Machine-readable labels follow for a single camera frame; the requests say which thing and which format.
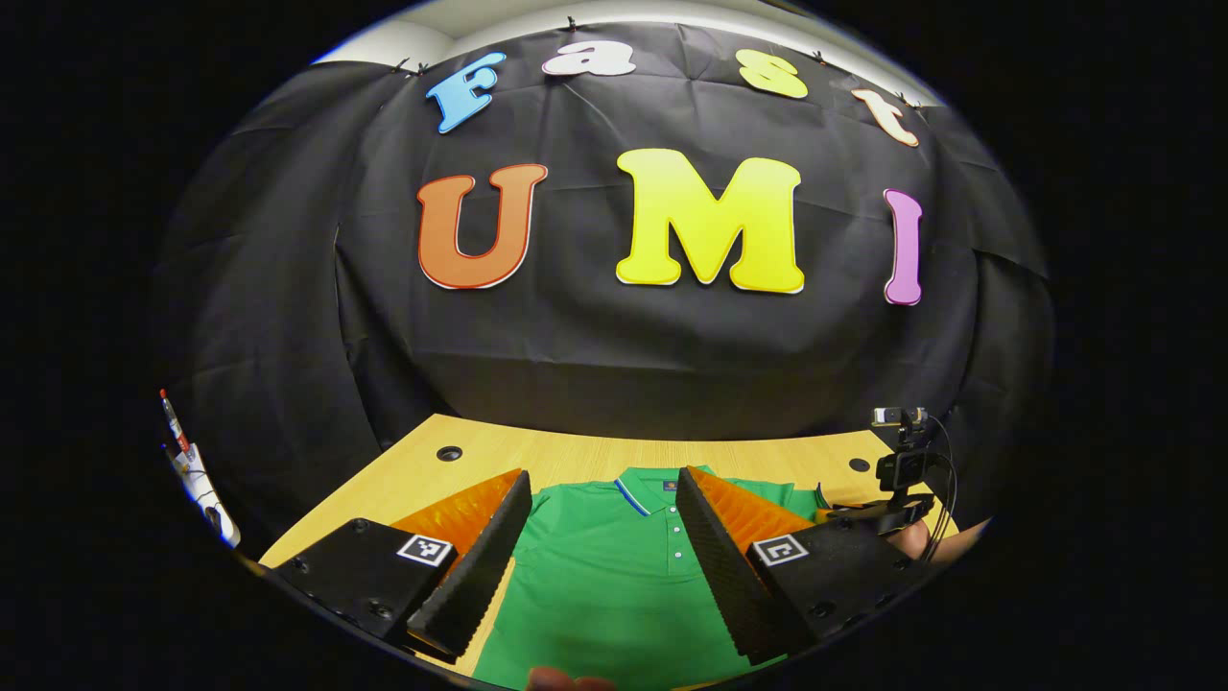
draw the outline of table surface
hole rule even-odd
[[[443,447],[460,448],[462,457],[441,461],[436,452]],[[869,431],[753,442],[658,442],[537,432],[436,415],[321,502],[269,547],[260,563],[278,567],[354,518],[392,524],[517,468],[529,471],[534,492],[562,484],[613,482],[628,468],[706,465],[721,477],[792,482],[803,490],[822,482],[829,503],[860,503],[890,497],[878,490],[872,471],[888,453]],[[850,459],[865,459],[871,470],[853,470]],[[923,519],[931,531],[941,508],[935,504]],[[947,536],[957,533],[952,522]],[[512,560],[465,654],[456,664],[425,662],[473,674],[515,568]]]

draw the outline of orange letter u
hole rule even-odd
[[[528,250],[533,185],[545,176],[545,166],[537,163],[507,166],[490,174],[490,184],[499,188],[499,227],[494,245],[478,255],[460,252],[457,244],[460,199],[473,189],[473,177],[443,177],[424,185],[418,191],[422,203],[418,263],[426,277],[447,288],[490,287],[507,280]]]

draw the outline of yellow letter m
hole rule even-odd
[[[799,292],[806,275],[793,253],[793,188],[797,168],[771,158],[747,158],[720,199],[679,151],[636,149],[618,157],[635,179],[631,254],[618,263],[623,282],[672,285],[682,264],[669,257],[669,227],[695,276],[712,282],[733,241],[742,257],[729,280],[743,290]]]

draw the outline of black fabric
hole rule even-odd
[[[634,47],[621,76],[551,77],[580,41]],[[738,49],[790,60],[809,87],[752,88]],[[426,92],[491,52],[507,59],[489,107],[446,135]],[[920,146],[874,122],[851,88],[903,112]],[[625,285],[632,149],[682,151],[720,195],[738,164],[796,167],[797,295]],[[495,239],[491,172],[540,163],[518,271],[445,290],[418,263],[418,190],[469,174],[459,248]],[[888,304],[884,188],[921,221],[922,299]],[[176,216],[158,269],[162,317],[188,325],[165,373],[219,495],[262,552],[431,412],[517,427],[650,439],[753,439],[867,427],[877,406],[943,415],[960,471],[957,523],[993,511],[1009,431],[1044,385],[1052,314],[1023,203],[966,124],[915,109],[810,56],[715,29],[591,25],[500,42],[409,76],[312,66],[215,152]]]

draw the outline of shirt collar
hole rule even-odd
[[[700,470],[707,474],[712,474],[712,469],[707,466],[698,466]],[[650,488],[648,484],[652,482],[664,482],[667,480],[678,481],[678,474],[682,469],[626,469],[623,475],[618,476],[614,481],[614,486],[619,492],[623,493],[623,498],[626,503],[631,506],[632,509],[641,517],[652,515],[666,507],[674,506],[673,502],[667,502],[662,498],[662,490],[659,486],[653,491]]]

